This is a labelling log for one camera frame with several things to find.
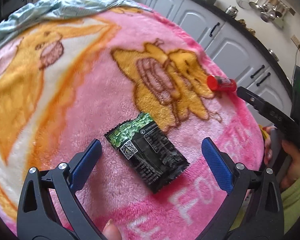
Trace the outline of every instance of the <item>hanging ladle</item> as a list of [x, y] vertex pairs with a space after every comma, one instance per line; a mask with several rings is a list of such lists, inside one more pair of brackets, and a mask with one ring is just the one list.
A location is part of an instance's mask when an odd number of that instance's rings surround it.
[[256, 0], [255, 2], [250, 2], [249, 5], [251, 6], [251, 8], [255, 9], [255, 10], [258, 10], [259, 9], [259, 5], [258, 5], [258, 2], [260, 0]]

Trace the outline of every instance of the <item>qr code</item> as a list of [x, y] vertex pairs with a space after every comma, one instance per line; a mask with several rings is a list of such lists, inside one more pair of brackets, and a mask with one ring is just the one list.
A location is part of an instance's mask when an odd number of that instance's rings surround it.
[[123, 155], [129, 160], [135, 153], [138, 152], [137, 148], [133, 145], [131, 140], [126, 141], [120, 148]]

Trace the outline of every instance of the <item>black snack packet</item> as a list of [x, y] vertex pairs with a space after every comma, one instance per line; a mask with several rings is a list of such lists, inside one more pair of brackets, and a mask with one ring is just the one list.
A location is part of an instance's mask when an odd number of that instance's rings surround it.
[[105, 137], [129, 160], [153, 193], [189, 166], [149, 114], [140, 113], [135, 120], [117, 125]]

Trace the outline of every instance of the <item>cartoon print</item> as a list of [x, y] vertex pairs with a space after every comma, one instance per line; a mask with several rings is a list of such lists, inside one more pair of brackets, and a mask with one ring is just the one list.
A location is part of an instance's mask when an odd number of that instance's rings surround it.
[[0, 73], [3, 73], [0, 78], [0, 153], [5, 162], [20, 131], [36, 109], [43, 89], [44, 69], [64, 53], [62, 39], [97, 33], [105, 27], [76, 28], [66, 25], [69, 23], [80, 24], [82, 19], [30, 28], [22, 35], [10, 64], [6, 69], [0, 68]]
[[179, 49], [166, 53], [163, 41], [145, 43], [144, 51], [113, 49], [112, 56], [121, 71], [135, 84], [138, 110], [150, 113], [164, 131], [178, 127], [190, 112], [208, 120], [201, 98], [214, 93], [207, 86], [207, 74], [192, 51]]
[[[118, 30], [117, 24], [98, 16], [45, 22], [26, 30], [11, 46], [0, 50], [0, 171], [14, 170], [6, 176], [0, 173], [0, 206], [11, 218], [16, 219], [18, 195], [28, 166], [42, 170], [42, 156], [46, 157], [47, 152], [55, 154], [49, 147], [58, 143], [66, 122], [65, 112], [73, 104], [78, 86]], [[75, 52], [66, 51], [69, 38], [80, 36], [84, 39]], [[67, 57], [63, 62], [69, 64], [60, 63], [63, 57]], [[45, 81], [47, 69], [50, 79]], [[51, 91], [51, 85], [53, 94], [42, 98], [44, 91]], [[28, 127], [31, 118], [35, 120]], [[33, 133], [26, 139], [19, 137], [25, 127]], [[14, 144], [20, 147], [18, 154], [11, 154]], [[6, 192], [5, 187], [13, 190]]]
[[110, 9], [110, 11], [120, 14], [127, 14], [128, 16], [133, 16], [135, 13], [143, 13], [143, 10], [133, 7], [113, 7]]

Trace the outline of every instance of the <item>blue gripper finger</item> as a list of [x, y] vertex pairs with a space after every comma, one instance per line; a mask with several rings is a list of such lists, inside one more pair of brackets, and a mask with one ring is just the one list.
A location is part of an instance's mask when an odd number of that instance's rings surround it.
[[93, 142], [87, 147], [83, 153], [77, 153], [78, 156], [82, 155], [78, 160], [77, 165], [71, 171], [69, 182], [70, 191], [74, 194], [78, 190], [82, 190], [84, 184], [88, 180], [90, 173], [102, 155], [102, 146], [99, 140]]
[[220, 189], [229, 195], [233, 189], [232, 173], [222, 159], [219, 149], [208, 137], [202, 141], [201, 151]]

